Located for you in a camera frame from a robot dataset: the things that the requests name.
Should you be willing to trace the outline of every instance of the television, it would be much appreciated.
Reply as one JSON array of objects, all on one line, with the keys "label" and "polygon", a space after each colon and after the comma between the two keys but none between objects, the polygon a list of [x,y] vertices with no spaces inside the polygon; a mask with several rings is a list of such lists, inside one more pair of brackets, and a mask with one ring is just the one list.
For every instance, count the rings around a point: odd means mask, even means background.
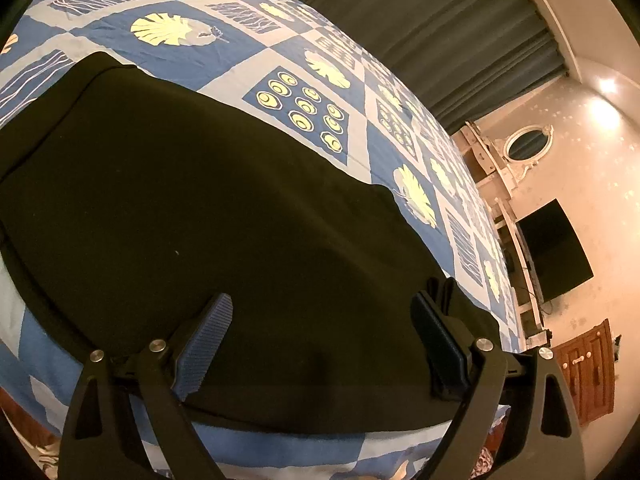
[{"label": "television", "polygon": [[571,222],[553,200],[517,222],[528,247],[543,301],[557,298],[593,277]]}]

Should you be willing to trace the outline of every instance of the curtain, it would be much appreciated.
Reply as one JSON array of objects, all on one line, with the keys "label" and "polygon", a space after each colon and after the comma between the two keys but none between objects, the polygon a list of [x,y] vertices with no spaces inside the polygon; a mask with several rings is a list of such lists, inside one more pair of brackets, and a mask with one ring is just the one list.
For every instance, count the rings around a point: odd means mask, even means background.
[{"label": "curtain", "polygon": [[566,68],[530,0],[301,0],[386,65],[453,134]]}]

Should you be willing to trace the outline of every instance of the wooden cabinet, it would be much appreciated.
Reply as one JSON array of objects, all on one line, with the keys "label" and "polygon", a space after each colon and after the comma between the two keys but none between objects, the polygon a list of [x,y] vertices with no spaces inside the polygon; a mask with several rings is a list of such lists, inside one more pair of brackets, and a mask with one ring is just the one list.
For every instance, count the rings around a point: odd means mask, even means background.
[{"label": "wooden cabinet", "polygon": [[609,320],[553,348],[580,424],[613,411],[613,344]]}]

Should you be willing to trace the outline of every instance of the bedsheet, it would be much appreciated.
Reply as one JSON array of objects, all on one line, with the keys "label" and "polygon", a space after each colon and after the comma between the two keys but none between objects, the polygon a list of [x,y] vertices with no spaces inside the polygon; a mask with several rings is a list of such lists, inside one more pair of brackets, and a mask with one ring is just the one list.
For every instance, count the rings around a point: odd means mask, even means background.
[{"label": "bedsheet", "polygon": [[[273,124],[363,182],[406,221],[518,347],[492,222],[443,128],[385,66],[296,0],[34,0],[0,54],[0,128],[75,62],[105,51]],[[141,102],[141,114],[162,113]],[[0,258],[0,386],[62,431],[81,364],[38,324]],[[166,468],[139,402],[154,467]],[[410,478],[447,424],[403,433],[258,434],[196,424],[229,478]]]}]

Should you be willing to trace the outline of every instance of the black fabric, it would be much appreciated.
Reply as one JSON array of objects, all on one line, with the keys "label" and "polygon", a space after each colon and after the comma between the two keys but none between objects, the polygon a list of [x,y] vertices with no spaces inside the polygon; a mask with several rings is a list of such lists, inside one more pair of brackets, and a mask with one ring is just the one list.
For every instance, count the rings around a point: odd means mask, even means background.
[{"label": "black fabric", "polygon": [[640,417],[595,480],[638,480],[640,478]]},{"label": "black fabric", "polygon": [[509,157],[513,160],[527,160],[540,153],[549,142],[542,130],[532,130],[519,136],[509,146]]},{"label": "black fabric", "polygon": [[0,478],[5,480],[47,480],[14,433],[0,409]]},{"label": "black fabric", "polygon": [[388,67],[450,134],[566,71],[530,0],[301,0]]},{"label": "black fabric", "polygon": [[[409,313],[444,276],[392,193],[104,53],[0,130],[0,221],[18,291],[81,362],[138,352],[230,294],[230,329],[186,401],[197,420],[357,433],[458,407],[431,398]],[[448,308],[499,344],[488,312],[462,294]]]}]

